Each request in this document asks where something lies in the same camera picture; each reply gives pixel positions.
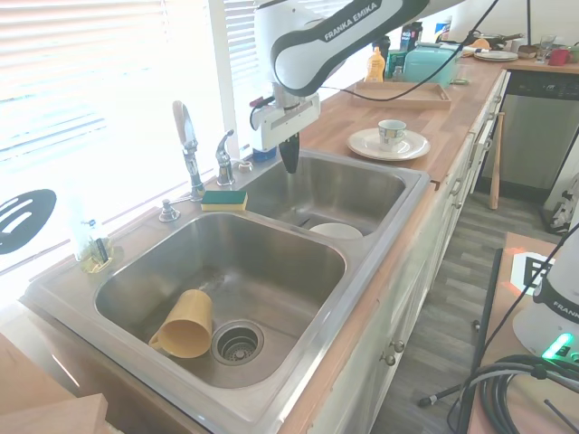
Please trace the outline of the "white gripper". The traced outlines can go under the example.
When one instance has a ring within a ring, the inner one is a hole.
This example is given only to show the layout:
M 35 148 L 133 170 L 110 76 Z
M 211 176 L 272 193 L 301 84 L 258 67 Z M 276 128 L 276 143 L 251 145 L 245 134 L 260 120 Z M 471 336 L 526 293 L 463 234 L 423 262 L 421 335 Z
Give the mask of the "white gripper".
M 258 110 L 258 150 L 279 146 L 288 174 L 295 174 L 299 162 L 299 132 L 320 116 L 319 96 L 310 96 L 290 110 L 269 105 Z

